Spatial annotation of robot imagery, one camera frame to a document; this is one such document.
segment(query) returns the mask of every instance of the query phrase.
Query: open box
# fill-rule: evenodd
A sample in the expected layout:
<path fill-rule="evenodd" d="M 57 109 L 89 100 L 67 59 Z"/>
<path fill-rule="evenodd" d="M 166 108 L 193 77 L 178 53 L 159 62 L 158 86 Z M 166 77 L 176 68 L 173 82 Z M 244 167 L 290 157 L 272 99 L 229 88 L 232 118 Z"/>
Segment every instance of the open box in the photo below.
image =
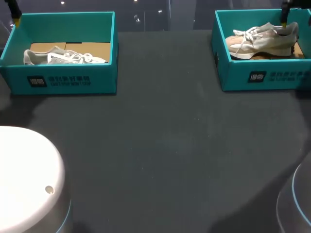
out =
<path fill-rule="evenodd" d="M 47 51 L 55 44 L 108 63 L 23 64 L 25 50 Z M 118 48 L 114 12 L 23 14 L 0 58 L 0 73 L 17 95 L 116 93 Z"/>
<path fill-rule="evenodd" d="M 233 60 L 225 38 L 233 29 L 246 31 L 267 22 L 280 24 L 280 9 L 221 10 L 215 12 L 211 46 L 223 91 L 311 89 L 310 10 L 292 9 L 288 24 L 299 25 L 298 45 L 304 58 Z"/>

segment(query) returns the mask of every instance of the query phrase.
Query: black logo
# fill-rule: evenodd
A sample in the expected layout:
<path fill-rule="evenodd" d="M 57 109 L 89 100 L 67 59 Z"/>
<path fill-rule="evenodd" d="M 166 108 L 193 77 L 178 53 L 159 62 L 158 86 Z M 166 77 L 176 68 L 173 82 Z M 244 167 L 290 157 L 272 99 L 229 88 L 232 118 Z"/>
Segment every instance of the black logo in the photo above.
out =
<path fill-rule="evenodd" d="M 32 76 L 27 76 L 27 79 L 31 87 L 46 87 L 47 86 L 43 76 L 32 75 Z"/>
<path fill-rule="evenodd" d="M 252 71 L 249 74 L 248 82 L 249 83 L 262 83 L 266 74 L 267 74 L 266 71 Z"/>

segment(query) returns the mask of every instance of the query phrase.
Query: shoelace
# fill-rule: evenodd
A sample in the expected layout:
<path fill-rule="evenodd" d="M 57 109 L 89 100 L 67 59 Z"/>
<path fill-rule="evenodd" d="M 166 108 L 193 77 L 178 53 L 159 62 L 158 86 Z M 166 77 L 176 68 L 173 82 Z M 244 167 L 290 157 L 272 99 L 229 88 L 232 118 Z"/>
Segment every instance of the shoelace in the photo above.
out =
<path fill-rule="evenodd" d="M 248 29 L 247 31 L 238 31 L 238 30 L 233 30 L 234 35 L 236 36 L 243 36 L 243 40 L 241 42 L 241 46 L 239 47 L 239 49 L 237 50 L 236 53 L 239 52 L 239 50 L 242 48 L 244 42 L 246 40 L 253 42 L 254 38 L 256 37 L 262 37 L 262 35 L 257 35 L 257 27 L 252 27 L 250 29 Z"/>
<path fill-rule="evenodd" d="M 68 61 L 65 61 L 65 63 L 90 63 L 93 60 L 93 56 L 90 53 L 77 53 L 72 50 L 67 50 L 67 52 L 64 54 L 64 56 L 68 57 Z"/>

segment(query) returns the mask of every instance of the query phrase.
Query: sneaker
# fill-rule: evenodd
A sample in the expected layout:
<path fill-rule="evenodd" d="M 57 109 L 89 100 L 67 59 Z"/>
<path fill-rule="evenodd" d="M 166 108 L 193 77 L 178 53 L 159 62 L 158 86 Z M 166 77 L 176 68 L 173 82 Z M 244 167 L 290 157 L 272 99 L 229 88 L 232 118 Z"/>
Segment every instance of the sneaker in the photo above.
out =
<path fill-rule="evenodd" d="M 231 56 L 239 59 L 251 59 L 256 53 L 264 52 L 274 56 L 291 56 L 292 46 L 298 39 L 298 24 L 274 26 L 267 23 L 253 27 L 245 32 L 233 30 L 235 36 L 226 38 Z"/>
<path fill-rule="evenodd" d="M 57 46 L 48 52 L 24 52 L 24 64 L 43 65 L 43 64 L 98 64 L 108 63 L 106 60 L 93 57 L 90 53 L 80 54 L 72 50 L 63 50 Z"/>

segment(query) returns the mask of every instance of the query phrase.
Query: dark gray table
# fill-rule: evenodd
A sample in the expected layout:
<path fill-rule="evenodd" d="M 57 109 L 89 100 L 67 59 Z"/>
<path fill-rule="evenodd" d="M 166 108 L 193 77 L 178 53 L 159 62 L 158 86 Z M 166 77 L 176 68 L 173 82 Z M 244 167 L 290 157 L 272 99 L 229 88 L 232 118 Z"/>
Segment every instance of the dark gray table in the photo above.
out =
<path fill-rule="evenodd" d="M 63 155 L 75 233 L 276 232 L 311 150 L 309 96 L 222 92 L 209 31 L 119 38 L 116 96 L 10 97 L 1 79 L 0 124 Z"/>

